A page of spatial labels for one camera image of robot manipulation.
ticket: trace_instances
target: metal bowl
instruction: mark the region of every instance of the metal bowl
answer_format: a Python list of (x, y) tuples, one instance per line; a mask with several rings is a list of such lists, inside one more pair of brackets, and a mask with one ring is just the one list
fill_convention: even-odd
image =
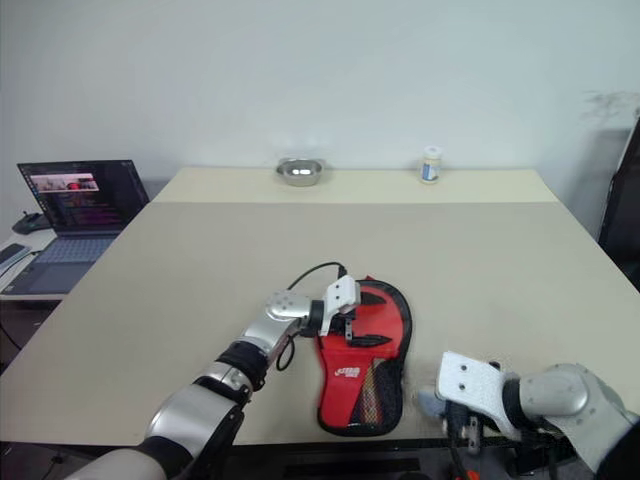
[(289, 185), (310, 187), (318, 183), (323, 168), (322, 161), (318, 159), (283, 158), (276, 172)]

